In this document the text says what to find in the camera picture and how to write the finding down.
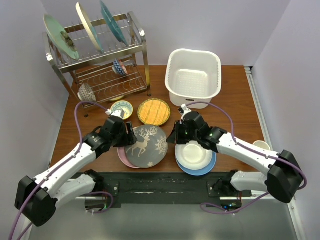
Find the pink bear plate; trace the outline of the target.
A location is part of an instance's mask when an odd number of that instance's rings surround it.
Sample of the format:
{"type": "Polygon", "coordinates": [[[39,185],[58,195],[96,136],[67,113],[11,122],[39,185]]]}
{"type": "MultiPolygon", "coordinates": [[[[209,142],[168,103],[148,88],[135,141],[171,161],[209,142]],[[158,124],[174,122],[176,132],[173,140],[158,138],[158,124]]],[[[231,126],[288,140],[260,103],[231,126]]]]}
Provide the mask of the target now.
{"type": "Polygon", "coordinates": [[[117,154],[118,154],[118,157],[119,157],[120,161],[124,165],[126,165],[127,167],[132,168],[132,169],[139,169],[139,167],[137,167],[137,166],[135,166],[135,165],[133,165],[132,163],[129,162],[124,147],[117,148],[117,154]]]}

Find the grey reindeer plate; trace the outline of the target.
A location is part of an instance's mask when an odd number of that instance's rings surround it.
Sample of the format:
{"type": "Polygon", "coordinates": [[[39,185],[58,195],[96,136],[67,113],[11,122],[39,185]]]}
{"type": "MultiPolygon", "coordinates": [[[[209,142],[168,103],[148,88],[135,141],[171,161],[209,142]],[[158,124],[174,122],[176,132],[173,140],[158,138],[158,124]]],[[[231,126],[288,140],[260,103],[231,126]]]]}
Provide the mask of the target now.
{"type": "Polygon", "coordinates": [[[145,124],[133,128],[136,143],[125,147],[128,161],[141,169],[152,168],[166,156],[169,144],[166,133],[155,125],[145,124]]]}

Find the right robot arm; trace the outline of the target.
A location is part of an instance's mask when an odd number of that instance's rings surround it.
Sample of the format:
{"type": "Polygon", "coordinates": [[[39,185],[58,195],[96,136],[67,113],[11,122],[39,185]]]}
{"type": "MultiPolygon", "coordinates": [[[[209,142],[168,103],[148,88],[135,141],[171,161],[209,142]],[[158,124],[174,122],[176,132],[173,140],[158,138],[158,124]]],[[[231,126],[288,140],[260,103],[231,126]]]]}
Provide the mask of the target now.
{"type": "Polygon", "coordinates": [[[232,172],[222,185],[223,192],[230,197],[241,191],[253,190],[269,193],[276,200],[288,204],[305,181],[290,151],[278,153],[256,147],[222,128],[209,126],[196,111],[184,111],[166,141],[175,145],[195,141],[206,150],[228,155],[256,169],[256,172],[232,172]]]}

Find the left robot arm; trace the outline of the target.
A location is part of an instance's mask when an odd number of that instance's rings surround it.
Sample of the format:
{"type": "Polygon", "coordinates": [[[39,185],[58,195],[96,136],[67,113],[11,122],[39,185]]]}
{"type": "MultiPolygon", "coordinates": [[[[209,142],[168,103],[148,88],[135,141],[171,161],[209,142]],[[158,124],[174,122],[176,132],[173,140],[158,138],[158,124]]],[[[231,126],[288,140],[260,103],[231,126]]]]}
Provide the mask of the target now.
{"type": "Polygon", "coordinates": [[[110,148],[132,146],[137,142],[130,121],[110,116],[102,126],[88,133],[67,156],[34,178],[25,176],[17,187],[14,206],[37,227],[43,226],[64,203],[85,194],[99,196],[104,184],[85,173],[69,182],[80,169],[95,161],[110,148]]]}

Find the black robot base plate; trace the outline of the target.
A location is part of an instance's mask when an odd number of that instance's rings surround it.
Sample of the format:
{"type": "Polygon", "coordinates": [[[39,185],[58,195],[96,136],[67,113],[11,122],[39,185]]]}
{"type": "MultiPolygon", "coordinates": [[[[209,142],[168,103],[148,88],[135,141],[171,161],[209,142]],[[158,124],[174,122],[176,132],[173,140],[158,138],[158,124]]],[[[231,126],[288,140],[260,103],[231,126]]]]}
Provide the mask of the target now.
{"type": "Polygon", "coordinates": [[[192,176],[184,172],[96,172],[86,174],[97,182],[94,191],[110,193],[113,208],[126,204],[140,205],[199,205],[204,202],[219,204],[251,197],[249,190],[238,192],[223,186],[229,178],[227,172],[211,172],[192,176]]]}

